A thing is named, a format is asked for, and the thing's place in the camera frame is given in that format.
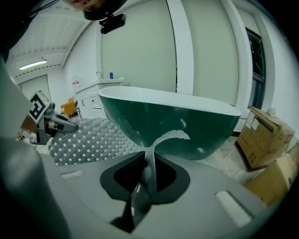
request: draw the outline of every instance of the window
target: window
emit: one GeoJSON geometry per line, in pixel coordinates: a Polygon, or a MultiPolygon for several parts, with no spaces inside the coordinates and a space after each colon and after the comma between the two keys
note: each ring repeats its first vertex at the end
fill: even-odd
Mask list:
{"type": "Polygon", "coordinates": [[[248,108],[255,107],[261,109],[265,95],[266,77],[263,43],[258,34],[248,28],[246,30],[250,42],[253,66],[252,87],[248,108]]]}

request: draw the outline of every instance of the ceiling light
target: ceiling light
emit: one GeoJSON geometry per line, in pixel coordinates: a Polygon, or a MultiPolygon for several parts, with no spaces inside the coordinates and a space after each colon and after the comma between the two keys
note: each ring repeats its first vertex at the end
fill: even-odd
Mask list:
{"type": "Polygon", "coordinates": [[[39,62],[34,62],[34,63],[29,64],[29,65],[24,65],[24,66],[20,67],[20,70],[23,70],[23,69],[26,69],[26,68],[29,68],[29,67],[35,66],[35,65],[40,65],[40,64],[43,64],[43,63],[47,63],[47,60],[42,60],[42,61],[39,61],[39,62]]]}

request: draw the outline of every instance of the brown cardboard box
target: brown cardboard box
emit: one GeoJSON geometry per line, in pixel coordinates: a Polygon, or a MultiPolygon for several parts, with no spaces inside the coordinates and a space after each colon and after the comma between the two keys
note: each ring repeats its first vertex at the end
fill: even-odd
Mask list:
{"type": "Polygon", "coordinates": [[[294,130],[277,117],[251,108],[235,145],[247,171],[261,169],[279,158],[287,149],[294,130]]]}
{"type": "Polygon", "coordinates": [[[288,153],[299,168],[299,142],[288,153]]]}
{"type": "Polygon", "coordinates": [[[289,191],[298,169],[289,154],[276,159],[245,187],[267,206],[283,199],[289,191]]]}

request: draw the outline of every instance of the white sticker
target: white sticker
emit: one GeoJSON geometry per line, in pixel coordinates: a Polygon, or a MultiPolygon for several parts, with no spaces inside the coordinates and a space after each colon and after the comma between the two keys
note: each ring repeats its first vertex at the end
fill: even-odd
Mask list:
{"type": "Polygon", "coordinates": [[[254,121],[253,121],[253,123],[252,123],[252,128],[254,129],[254,130],[256,130],[257,129],[257,127],[258,127],[258,121],[257,121],[257,119],[254,119],[254,121]]]}
{"type": "Polygon", "coordinates": [[[250,129],[254,120],[255,114],[253,112],[249,113],[245,126],[250,129]]]}

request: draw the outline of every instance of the freestanding bathtub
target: freestanding bathtub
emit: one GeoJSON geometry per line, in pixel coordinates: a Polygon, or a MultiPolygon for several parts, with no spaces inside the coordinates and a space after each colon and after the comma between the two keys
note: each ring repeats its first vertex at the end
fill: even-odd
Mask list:
{"type": "Polygon", "coordinates": [[[156,147],[188,160],[207,158],[234,130],[241,112],[216,100],[129,86],[98,91],[111,120],[137,145],[150,147],[164,133],[183,130],[190,140],[169,139],[156,147]]]}

